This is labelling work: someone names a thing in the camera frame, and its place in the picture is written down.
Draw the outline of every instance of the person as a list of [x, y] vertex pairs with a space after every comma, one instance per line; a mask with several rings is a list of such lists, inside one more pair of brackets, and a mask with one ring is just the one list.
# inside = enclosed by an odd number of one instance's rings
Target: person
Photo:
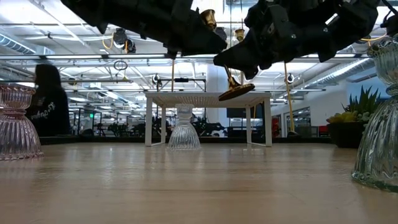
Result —
[[40, 64], [35, 69], [38, 86], [26, 116], [36, 128], [39, 137], [69, 134], [68, 96], [61, 86], [58, 69]]

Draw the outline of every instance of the potted plant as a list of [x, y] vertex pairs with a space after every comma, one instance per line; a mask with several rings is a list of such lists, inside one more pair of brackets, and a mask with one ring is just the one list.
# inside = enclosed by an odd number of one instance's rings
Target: potted plant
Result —
[[349, 96], [349, 105], [345, 106], [344, 113], [335, 114], [328, 118], [327, 125], [331, 140], [338, 147], [358, 148], [361, 143], [362, 133], [365, 125], [369, 122], [370, 117], [376, 111], [380, 102], [377, 96], [378, 90], [371, 94], [371, 88], [364, 91], [361, 87], [361, 95], [355, 98]]

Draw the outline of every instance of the wooden table surface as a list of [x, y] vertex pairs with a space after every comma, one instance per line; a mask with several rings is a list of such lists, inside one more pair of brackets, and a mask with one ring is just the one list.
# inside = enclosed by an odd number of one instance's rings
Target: wooden table surface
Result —
[[0, 161], [0, 223], [398, 222], [398, 194], [351, 180], [356, 150], [202, 144], [198, 152], [98, 143]]

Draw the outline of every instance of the black shirt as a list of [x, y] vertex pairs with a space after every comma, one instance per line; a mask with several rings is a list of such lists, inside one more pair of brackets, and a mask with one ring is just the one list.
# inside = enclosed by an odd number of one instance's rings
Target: black shirt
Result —
[[40, 137], [69, 134], [68, 97], [62, 87], [39, 87], [26, 112]]

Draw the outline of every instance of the glass vase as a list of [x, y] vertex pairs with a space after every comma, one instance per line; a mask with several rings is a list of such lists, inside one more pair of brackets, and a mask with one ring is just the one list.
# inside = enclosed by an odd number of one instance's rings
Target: glass vase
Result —
[[379, 106], [366, 126], [352, 177], [371, 187], [398, 192], [398, 35], [373, 44], [368, 55], [391, 98]]
[[200, 149], [198, 134], [190, 122], [193, 105], [177, 104], [175, 107], [179, 121], [172, 132], [167, 149], [172, 151]]
[[24, 116], [33, 88], [0, 85], [0, 160], [42, 156], [40, 140], [33, 124]]

